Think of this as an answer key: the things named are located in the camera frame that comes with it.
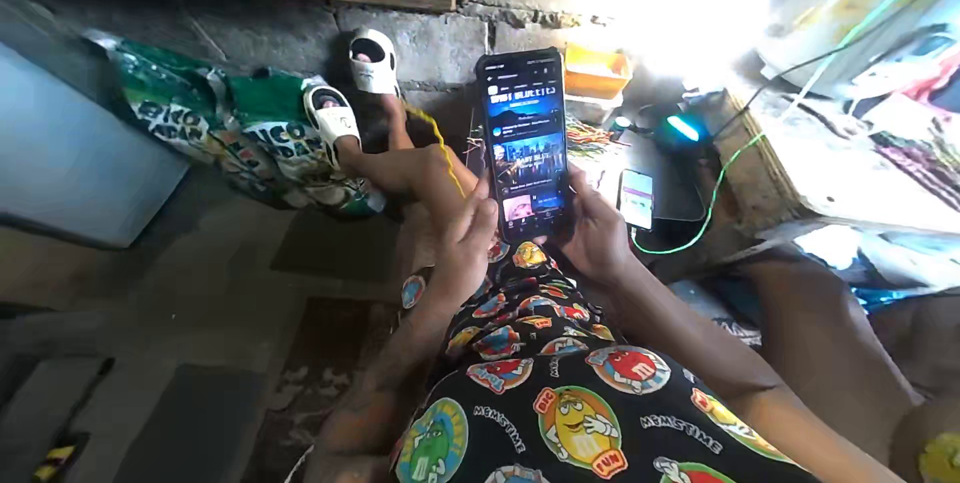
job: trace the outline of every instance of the white sandal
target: white sandal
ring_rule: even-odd
[[[339,106],[324,108],[323,97],[330,97]],[[360,132],[357,130],[357,121],[354,109],[347,98],[330,85],[317,85],[303,93],[303,109],[310,120],[310,125],[319,134],[320,141],[326,148],[326,157],[333,169],[340,170],[340,161],[337,158],[337,148],[333,142],[341,136],[353,136],[360,142]]]
[[[397,84],[397,53],[394,43],[387,35],[360,27],[354,31],[350,41],[350,64],[353,66],[353,80],[357,89],[366,93],[380,93],[401,96]],[[355,56],[363,54],[370,62],[358,61]]]

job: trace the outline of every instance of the yellow cable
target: yellow cable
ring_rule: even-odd
[[[450,179],[453,180],[453,183],[457,185],[457,190],[460,191],[460,196],[463,198],[467,197],[467,194],[464,192],[464,188],[460,186],[460,179],[457,179],[457,176],[453,174],[453,161],[450,160],[450,150],[447,149],[447,145],[444,143],[444,136],[440,133],[440,128],[437,126],[437,120],[433,119],[430,114],[426,113],[424,110],[415,108],[411,106],[406,100],[403,100],[403,109],[414,114],[414,116],[420,118],[423,121],[426,121],[433,127],[433,135],[439,140],[440,149],[443,151],[443,158],[446,159],[446,172],[450,174]]]

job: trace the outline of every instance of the green plastic bag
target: green plastic bag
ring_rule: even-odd
[[[366,179],[333,170],[320,135],[304,111],[304,91],[325,84],[270,69],[265,75],[227,78],[233,113],[246,137],[272,156],[282,175],[318,206],[343,216],[379,213],[386,198]]]
[[[291,193],[273,159],[234,120],[221,70],[102,31],[86,36],[106,50],[126,102],[148,133],[189,158],[215,165],[231,185],[262,202],[298,205],[297,193]]]

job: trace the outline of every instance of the smartphone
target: smartphone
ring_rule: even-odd
[[[484,55],[476,77],[500,234],[522,243],[560,233],[570,219],[560,51]]]
[[[654,224],[654,178],[639,171],[623,170],[616,208],[628,225],[649,231]]]

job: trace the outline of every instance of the orange plastic container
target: orange plastic container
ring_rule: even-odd
[[[566,93],[579,97],[613,99],[634,77],[626,55],[575,44],[566,46],[563,67]]]

